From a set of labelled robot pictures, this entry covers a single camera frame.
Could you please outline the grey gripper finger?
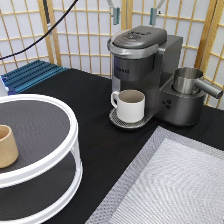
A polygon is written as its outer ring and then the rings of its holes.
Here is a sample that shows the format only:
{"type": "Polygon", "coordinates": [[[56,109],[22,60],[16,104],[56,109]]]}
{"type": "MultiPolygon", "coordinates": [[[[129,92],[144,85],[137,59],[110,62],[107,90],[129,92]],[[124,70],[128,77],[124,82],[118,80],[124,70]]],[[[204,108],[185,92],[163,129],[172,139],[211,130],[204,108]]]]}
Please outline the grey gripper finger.
{"type": "Polygon", "coordinates": [[[156,24],[156,18],[159,15],[159,9],[164,4],[165,0],[160,0],[156,7],[152,8],[150,10],[150,21],[149,24],[151,26],[154,26],[156,24]]]}
{"type": "Polygon", "coordinates": [[[107,3],[112,11],[111,17],[113,18],[113,24],[118,25],[119,24],[119,17],[120,17],[120,8],[115,7],[112,0],[107,0],[107,3]]]}

